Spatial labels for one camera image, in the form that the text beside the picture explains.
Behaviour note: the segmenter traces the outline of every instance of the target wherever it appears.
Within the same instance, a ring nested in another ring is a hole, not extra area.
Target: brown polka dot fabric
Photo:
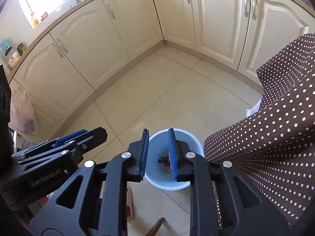
[[[259,111],[210,135],[204,153],[210,162],[231,161],[293,226],[315,192],[315,35],[291,42],[257,75]]]
[[[221,220],[220,204],[219,204],[219,198],[218,198],[217,191],[215,190],[215,185],[213,185],[213,194],[214,194],[214,196],[215,196],[215,203],[216,203],[216,206],[217,206],[217,216],[218,216],[219,229],[222,229],[222,220]]]

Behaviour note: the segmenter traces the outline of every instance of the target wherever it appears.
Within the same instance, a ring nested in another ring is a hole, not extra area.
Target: white cloth
[[[251,116],[252,114],[258,112],[261,100],[258,101],[251,109],[246,109],[246,117]]]

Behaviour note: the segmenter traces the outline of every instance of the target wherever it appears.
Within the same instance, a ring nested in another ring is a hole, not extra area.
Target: plastic bag
[[[9,127],[23,134],[37,134],[37,122],[31,99],[25,90],[17,103],[11,103]]]

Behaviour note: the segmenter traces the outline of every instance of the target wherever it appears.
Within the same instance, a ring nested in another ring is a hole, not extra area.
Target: tiled floor
[[[102,126],[106,143],[84,161],[109,161],[129,143],[166,128],[182,128],[203,145],[207,136],[238,122],[261,95],[221,69],[170,46],[145,58],[105,90],[63,135]],[[167,223],[157,235],[189,235],[190,189],[163,191],[148,181],[130,183],[134,215],[128,235],[145,235],[160,217]]]

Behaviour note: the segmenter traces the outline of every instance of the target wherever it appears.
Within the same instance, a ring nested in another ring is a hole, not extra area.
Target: cream cabinet door
[[[30,51],[14,78],[64,120],[94,91],[49,33]]]
[[[287,44],[314,33],[315,19],[292,0],[252,0],[248,33],[238,71],[261,84],[256,70]]]
[[[130,59],[163,40],[153,0],[103,0]]]
[[[102,0],[73,12],[50,34],[94,89],[130,62]]]
[[[249,20],[250,0],[192,0],[196,51],[237,70]]]
[[[12,92],[11,103],[16,103],[18,102],[24,89],[21,87],[21,85],[18,84],[18,82],[14,78],[10,82],[10,88]],[[34,143],[40,143],[48,139],[51,139],[65,121],[58,117],[57,115],[55,115],[53,112],[49,111],[46,107],[44,107],[32,96],[31,104],[34,108],[38,133],[27,134],[25,135],[25,138]]]
[[[195,50],[191,0],[154,0],[154,3],[164,39]]]

